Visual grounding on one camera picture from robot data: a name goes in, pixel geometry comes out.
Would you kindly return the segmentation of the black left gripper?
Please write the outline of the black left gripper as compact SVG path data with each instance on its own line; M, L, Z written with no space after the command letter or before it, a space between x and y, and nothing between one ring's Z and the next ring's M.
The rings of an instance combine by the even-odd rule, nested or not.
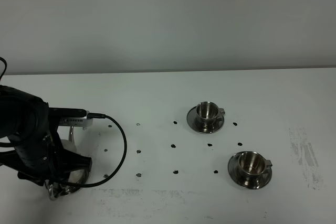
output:
M51 180L60 185L66 185L65 179L68 175L77 170L90 172L92 158L82 156L63 148L58 133L48 130L43 138L45 154L45 170L43 178Z

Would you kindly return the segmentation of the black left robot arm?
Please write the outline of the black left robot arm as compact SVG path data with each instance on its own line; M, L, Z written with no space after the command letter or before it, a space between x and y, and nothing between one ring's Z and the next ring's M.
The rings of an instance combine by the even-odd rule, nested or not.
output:
M85 126L88 111L84 109L50 108L32 94L1 86L1 165L18 172L18 178L39 186L45 181L85 188L84 183L71 183L71 172L89 172L92 159L64 149L58 135L59 126Z

